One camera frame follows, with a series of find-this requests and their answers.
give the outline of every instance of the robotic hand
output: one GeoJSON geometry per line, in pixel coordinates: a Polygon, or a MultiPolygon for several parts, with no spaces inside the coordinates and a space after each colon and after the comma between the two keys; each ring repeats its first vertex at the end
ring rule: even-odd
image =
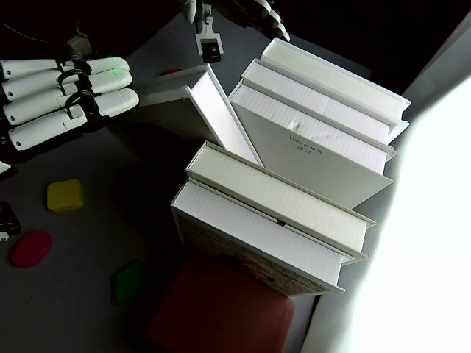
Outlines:
{"type": "Polygon", "coordinates": [[[196,34],[196,45],[199,55],[205,63],[221,61],[224,53],[221,35],[213,32],[214,7],[225,18],[242,27],[253,27],[270,39],[280,38],[290,41],[289,34],[283,25],[280,15],[273,10],[266,0],[182,0],[182,12],[190,24],[201,22],[202,30],[196,34]]]}
{"type": "Polygon", "coordinates": [[[138,105],[119,57],[98,60],[0,61],[0,178],[66,138],[92,132],[138,105]]]}

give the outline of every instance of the book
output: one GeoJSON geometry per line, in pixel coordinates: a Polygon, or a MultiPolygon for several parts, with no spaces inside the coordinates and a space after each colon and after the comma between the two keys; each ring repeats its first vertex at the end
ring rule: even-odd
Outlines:
{"type": "Polygon", "coordinates": [[[351,262],[367,258],[361,250],[366,229],[375,222],[324,196],[209,142],[186,171],[190,178],[301,231],[307,238],[348,254],[351,262]]]}
{"type": "Polygon", "coordinates": [[[392,183],[387,152],[241,83],[229,99],[270,171],[348,208],[392,183]]]}
{"type": "Polygon", "coordinates": [[[261,62],[285,76],[389,125],[390,143],[408,122],[403,111],[411,102],[327,60],[275,38],[263,51],[261,62]]]}
{"type": "Polygon", "coordinates": [[[376,146],[391,150],[384,145],[389,134],[388,124],[265,67],[258,59],[254,59],[243,72],[242,82],[367,143],[376,142],[376,146]]]}
{"type": "Polygon", "coordinates": [[[260,163],[211,66],[201,65],[135,86],[139,108],[127,122],[158,125],[185,140],[217,143],[260,163]]]}
{"type": "Polygon", "coordinates": [[[187,181],[171,203],[181,241],[285,295],[339,293],[342,256],[187,181]]]}

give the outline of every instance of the yellow object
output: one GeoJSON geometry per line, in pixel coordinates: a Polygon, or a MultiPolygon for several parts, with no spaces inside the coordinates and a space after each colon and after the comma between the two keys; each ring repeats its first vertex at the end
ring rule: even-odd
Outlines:
{"type": "Polygon", "coordinates": [[[47,187],[47,208],[54,212],[76,210],[83,206],[83,186],[78,179],[53,182],[47,187]]]}

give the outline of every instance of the bright light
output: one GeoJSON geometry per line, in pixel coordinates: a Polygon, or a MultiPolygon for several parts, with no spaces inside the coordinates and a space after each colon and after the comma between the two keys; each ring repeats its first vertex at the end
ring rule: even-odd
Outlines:
{"type": "Polygon", "coordinates": [[[471,77],[409,129],[374,263],[336,352],[471,352],[471,77]]]}

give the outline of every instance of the pink object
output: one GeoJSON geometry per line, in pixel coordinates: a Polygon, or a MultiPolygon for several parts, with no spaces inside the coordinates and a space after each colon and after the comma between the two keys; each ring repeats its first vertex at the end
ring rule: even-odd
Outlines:
{"type": "Polygon", "coordinates": [[[40,230],[29,232],[12,250],[12,263],[18,267],[37,265],[51,249],[51,235],[40,230]]]}

